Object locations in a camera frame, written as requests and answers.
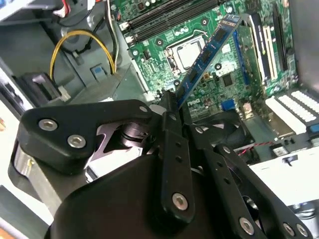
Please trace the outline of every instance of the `white label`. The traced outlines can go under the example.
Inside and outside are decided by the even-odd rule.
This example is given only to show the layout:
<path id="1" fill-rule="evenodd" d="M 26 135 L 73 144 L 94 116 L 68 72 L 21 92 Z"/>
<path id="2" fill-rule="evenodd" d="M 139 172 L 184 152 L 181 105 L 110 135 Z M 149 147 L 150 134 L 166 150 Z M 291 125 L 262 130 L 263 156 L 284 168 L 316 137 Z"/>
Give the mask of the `white label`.
<path id="1" fill-rule="evenodd" d="M 273 149 L 273 152 L 274 152 L 278 157 L 288 154 L 287 150 L 286 150 L 283 146 L 278 147 L 278 148 L 274 148 L 274 149 Z"/>
<path id="2" fill-rule="evenodd" d="M 147 41 L 147 40 L 146 40 L 146 41 L 143 41 L 143 45 L 144 45 L 144 46 L 148 46 L 148 45 L 149 45 L 149 41 Z"/>
<path id="3" fill-rule="evenodd" d="M 167 41 L 172 41 L 175 39 L 174 33 L 172 31 L 168 32 L 165 34 L 166 40 Z"/>
<path id="4" fill-rule="evenodd" d="M 224 45 L 221 51 L 223 52 L 223 54 L 230 52 L 231 51 L 230 45 L 229 44 Z"/>

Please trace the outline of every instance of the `capacitor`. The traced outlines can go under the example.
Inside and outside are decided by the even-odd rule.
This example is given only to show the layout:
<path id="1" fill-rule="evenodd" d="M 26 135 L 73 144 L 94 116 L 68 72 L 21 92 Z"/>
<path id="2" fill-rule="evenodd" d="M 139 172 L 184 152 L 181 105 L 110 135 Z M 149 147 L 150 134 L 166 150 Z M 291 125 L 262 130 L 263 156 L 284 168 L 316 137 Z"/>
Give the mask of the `capacitor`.
<path id="1" fill-rule="evenodd" d="M 226 8 L 226 12 L 229 13 L 229 14 L 231 14 L 231 13 L 233 12 L 233 7 L 232 7 L 232 6 L 228 6 L 228 7 Z"/>
<path id="2" fill-rule="evenodd" d="M 295 53 L 295 51 L 292 47 L 288 47 L 286 52 L 287 52 L 287 55 L 290 55 L 290 56 L 294 55 L 294 53 Z"/>

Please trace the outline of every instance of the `wire bundle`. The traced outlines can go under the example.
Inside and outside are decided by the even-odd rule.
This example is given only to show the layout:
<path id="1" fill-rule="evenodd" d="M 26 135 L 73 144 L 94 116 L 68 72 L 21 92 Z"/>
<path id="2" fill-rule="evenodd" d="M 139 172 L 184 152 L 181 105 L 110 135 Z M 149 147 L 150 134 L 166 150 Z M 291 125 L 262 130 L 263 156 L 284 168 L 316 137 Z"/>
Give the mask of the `wire bundle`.
<path id="1" fill-rule="evenodd" d="M 253 147 L 256 146 L 263 146 L 263 145 L 267 145 L 267 144 L 274 144 L 273 142 L 265 142 L 265 143 L 255 143 L 253 146 L 244 149 L 241 153 L 238 154 L 238 156 L 243 155 L 244 153 L 246 153 L 248 150 L 252 149 Z"/>
<path id="2" fill-rule="evenodd" d="M 115 63 L 115 69 L 116 69 L 116 64 L 117 64 L 117 60 L 118 60 L 118 56 L 119 56 L 119 42 L 118 42 L 118 38 L 116 36 L 114 26 L 112 24 L 110 0 L 107 0 L 105 2 L 105 21 L 106 21 L 106 26 L 110 32 L 112 42 L 113 42 L 112 58 L 113 58 L 113 61 Z"/>
<path id="3" fill-rule="evenodd" d="M 63 42 L 71 37 L 71 36 L 76 36 L 76 35 L 85 35 L 85 36 L 90 36 L 91 38 L 93 38 L 94 40 L 96 40 L 96 42 L 100 45 L 100 47 L 103 49 L 103 51 L 106 53 L 108 59 L 109 59 L 109 63 L 110 63 L 110 68 L 112 71 L 112 74 L 115 73 L 116 71 L 116 67 L 115 67 L 115 63 L 112 59 L 111 54 L 109 53 L 108 49 L 106 48 L 106 46 L 104 45 L 104 43 L 94 34 L 92 34 L 90 31 L 87 30 L 75 30 L 75 31 L 71 31 L 69 33 L 67 33 L 64 37 L 62 37 L 59 42 L 56 44 L 55 49 L 53 51 L 52 54 L 52 58 L 51 58 L 51 63 L 50 63 L 50 78 L 54 81 L 54 76 L 53 76 L 53 70 L 54 70 L 54 64 L 55 64 L 55 60 L 58 54 L 58 51 L 60 49 L 60 47 L 62 46 Z"/>
<path id="4" fill-rule="evenodd" d="M 87 14 L 80 19 L 78 22 L 74 23 L 74 24 L 70 24 L 70 25 L 65 25 L 62 24 L 60 22 L 58 22 L 59 25 L 63 26 L 63 27 L 73 27 L 76 26 L 77 24 L 79 24 L 81 21 L 83 21 L 84 19 L 86 19 L 90 13 L 92 12 L 92 10 L 88 11 Z M 97 30 L 101 27 L 102 23 L 103 23 L 104 19 L 101 19 L 98 24 L 96 25 L 96 27 L 94 28 L 94 31 L 91 32 L 89 30 L 74 30 L 71 31 L 69 33 L 67 33 L 64 37 L 62 37 L 58 43 L 55 46 L 55 49 L 53 51 L 52 54 L 52 58 L 51 58 L 51 63 L 50 63 L 50 78 L 52 79 L 52 81 L 54 81 L 54 64 L 56 61 L 56 57 L 58 54 L 59 49 L 62 49 L 64 52 L 72 54 L 73 52 L 66 49 L 65 47 L 63 47 L 63 43 L 64 41 L 71 37 L 71 36 L 76 36 L 76 35 L 86 35 L 89 36 L 90 39 L 88 41 L 88 43 L 84 46 L 84 48 L 80 51 L 75 51 L 77 54 L 82 54 L 84 53 L 86 50 L 91 48 L 91 43 L 93 40 L 96 40 L 97 43 L 102 47 L 102 49 L 104 50 L 104 52 L 106 53 L 109 63 L 110 63 L 110 68 L 111 68 L 111 74 L 114 74 L 116 72 L 116 65 L 117 65 L 117 59 L 119 56 L 119 42 L 118 42 L 118 38 L 114 29 L 114 26 L 112 24 L 112 16 L 111 16 L 111 7 L 110 7 L 110 0 L 106 0 L 105 1 L 105 21 L 106 21 L 106 26 L 110 32 L 111 38 L 112 38 L 112 42 L 113 42 L 113 53 L 112 56 L 109 53 L 108 49 L 106 48 L 105 44 L 99 39 L 98 35 L 96 35 L 95 33 L 97 32 Z"/>

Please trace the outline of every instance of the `motherboard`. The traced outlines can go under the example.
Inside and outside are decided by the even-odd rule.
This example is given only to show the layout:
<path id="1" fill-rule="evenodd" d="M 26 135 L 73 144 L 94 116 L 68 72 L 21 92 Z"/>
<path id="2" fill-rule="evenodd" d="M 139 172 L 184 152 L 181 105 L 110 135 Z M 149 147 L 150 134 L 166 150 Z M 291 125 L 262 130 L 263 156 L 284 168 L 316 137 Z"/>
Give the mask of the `motherboard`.
<path id="1" fill-rule="evenodd" d="M 193 120 L 260 102 L 298 81 L 287 0 L 115 0 L 145 89 L 175 91 L 226 14 L 247 13 L 188 98 Z"/>

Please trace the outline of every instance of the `metal screw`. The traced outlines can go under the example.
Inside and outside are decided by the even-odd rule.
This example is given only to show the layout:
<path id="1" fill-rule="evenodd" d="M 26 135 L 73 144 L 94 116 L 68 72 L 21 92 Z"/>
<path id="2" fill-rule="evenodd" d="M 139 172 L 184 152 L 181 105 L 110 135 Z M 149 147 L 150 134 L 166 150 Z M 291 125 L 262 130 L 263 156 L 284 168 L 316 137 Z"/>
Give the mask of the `metal screw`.
<path id="1" fill-rule="evenodd" d="M 68 137 L 68 144 L 73 148 L 83 148 L 86 145 L 84 137 L 74 134 Z"/>
<path id="2" fill-rule="evenodd" d="M 253 225 L 246 218 L 240 218 L 239 223 L 241 228 L 248 234 L 253 235 L 255 233 Z"/>
<path id="3" fill-rule="evenodd" d="M 39 121 L 39 127 L 45 131 L 54 131 L 58 128 L 58 124 L 52 119 L 42 119 Z"/>
<path id="4" fill-rule="evenodd" d="M 188 208 L 188 202 L 186 197 L 180 193 L 174 193 L 172 197 L 174 205 L 181 211 L 185 211 Z"/>
<path id="5" fill-rule="evenodd" d="M 111 5 L 111 10 L 112 10 L 112 11 L 115 11 L 115 10 L 116 10 L 115 4 L 112 4 L 112 5 Z"/>
<path id="6" fill-rule="evenodd" d="M 147 112 L 148 110 L 144 106 L 140 106 L 140 110 L 143 112 Z"/>
<path id="7" fill-rule="evenodd" d="M 224 146 L 223 149 L 224 149 L 224 151 L 225 151 L 226 153 L 230 153 L 230 149 L 227 148 L 226 146 Z"/>
<path id="8" fill-rule="evenodd" d="M 172 120 L 177 120 L 175 115 L 169 115 L 169 117 L 172 119 Z"/>
<path id="9" fill-rule="evenodd" d="M 297 224 L 297 229 L 303 235 L 304 237 L 308 237 L 307 231 L 301 226 L 300 224 Z"/>
<path id="10" fill-rule="evenodd" d="M 198 133 L 204 133 L 204 131 L 202 130 L 201 127 L 196 127 L 195 130 L 196 130 Z"/>
<path id="11" fill-rule="evenodd" d="M 284 223 L 284 228 L 289 233 L 289 235 L 291 235 L 293 237 L 295 236 L 294 230 L 287 223 Z"/>

